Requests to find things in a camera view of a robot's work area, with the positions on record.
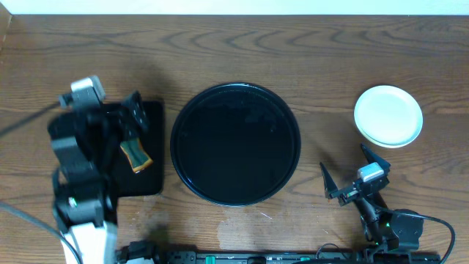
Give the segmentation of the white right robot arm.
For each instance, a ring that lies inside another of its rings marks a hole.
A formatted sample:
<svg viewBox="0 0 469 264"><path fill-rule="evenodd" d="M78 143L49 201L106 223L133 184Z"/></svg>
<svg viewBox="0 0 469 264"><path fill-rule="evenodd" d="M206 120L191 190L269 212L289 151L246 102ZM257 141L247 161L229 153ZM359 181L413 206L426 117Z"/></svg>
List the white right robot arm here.
<svg viewBox="0 0 469 264"><path fill-rule="evenodd" d="M419 248L424 220L407 209L391 211L380 195L389 184L391 165L364 144L361 150L368 162L357 171L358 179L339 189L324 164L320 164L325 197L337 199L341 206L354 204L361 216L365 238L384 252L406 254Z"/></svg>

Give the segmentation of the mint plate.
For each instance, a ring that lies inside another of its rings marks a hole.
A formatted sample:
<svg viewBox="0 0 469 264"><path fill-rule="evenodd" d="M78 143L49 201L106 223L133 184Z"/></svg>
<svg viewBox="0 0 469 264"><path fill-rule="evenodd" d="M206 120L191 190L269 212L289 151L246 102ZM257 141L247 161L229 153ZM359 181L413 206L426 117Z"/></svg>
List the mint plate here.
<svg viewBox="0 0 469 264"><path fill-rule="evenodd" d="M424 118L416 99L395 86L366 90L356 101L354 121L359 129L403 133L423 128Z"/></svg>

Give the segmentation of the yellow plate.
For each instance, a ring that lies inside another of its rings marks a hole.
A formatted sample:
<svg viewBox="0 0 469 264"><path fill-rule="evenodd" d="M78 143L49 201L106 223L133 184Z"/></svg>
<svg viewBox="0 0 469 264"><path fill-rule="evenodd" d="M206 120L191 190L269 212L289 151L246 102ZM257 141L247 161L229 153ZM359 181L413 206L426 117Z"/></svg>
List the yellow plate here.
<svg viewBox="0 0 469 264"><path fill-rule="evenodd" d="M403 133L385 132L385 131L366 131L359 129L359 132L371 143L385 148L404 147L420 135L421 129L413 131L404 131Z"/></svg>

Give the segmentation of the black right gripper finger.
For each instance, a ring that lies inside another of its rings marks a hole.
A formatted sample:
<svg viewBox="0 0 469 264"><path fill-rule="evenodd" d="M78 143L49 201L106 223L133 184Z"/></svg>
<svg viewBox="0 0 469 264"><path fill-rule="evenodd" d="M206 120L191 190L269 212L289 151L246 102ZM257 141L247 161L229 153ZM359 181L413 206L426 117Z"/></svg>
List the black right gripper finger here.
<svg viewBox="0 0 469 264"><path fill-rule="evenodd" d="M377 163L384 172L390 172L391 165L385 159L372 152L365 144L361 144L361 150L369 164Z"/></svg>
<svg viewBox="0 0 469 264"><path fill-rule="evenodd" d="M323 177L325 197L327 199L337 198L338 188L335 182L333 181L333 178L330 176L329 171L326 169L325 165L322 162L320 162L320 169Z"/></svg>

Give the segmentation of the orange green scrub sponge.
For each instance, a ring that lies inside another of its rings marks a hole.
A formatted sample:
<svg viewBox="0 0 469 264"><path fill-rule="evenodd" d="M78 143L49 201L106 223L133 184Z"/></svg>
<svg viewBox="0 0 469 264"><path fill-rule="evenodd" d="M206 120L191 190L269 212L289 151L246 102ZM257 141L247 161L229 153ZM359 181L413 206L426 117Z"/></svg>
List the orange green scrub sponge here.
<svg viewBox="0 0 469 264"><path fill-rule="evenodd" d="M123 141L119 146L134 173L137 174L153 164L153 160L144 150L140 138Z"/></svg>

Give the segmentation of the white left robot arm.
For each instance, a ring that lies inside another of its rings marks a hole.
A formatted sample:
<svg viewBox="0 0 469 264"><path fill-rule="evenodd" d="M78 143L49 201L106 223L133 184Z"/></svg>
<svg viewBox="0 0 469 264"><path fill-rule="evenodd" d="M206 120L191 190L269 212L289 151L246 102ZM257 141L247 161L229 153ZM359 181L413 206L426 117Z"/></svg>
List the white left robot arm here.
<svg viewBox="0 0 469 264"><path fill-rule="evenodd" d="M141 95L134 92L117 105L75 92L60 101L73 108L48 125L58 173L66 179L60 183L53 176L53 215L79 263L114 263L119 199L110 175L114 160L124 153L134 173L153 162L140 141L149 127Z"/></svg>

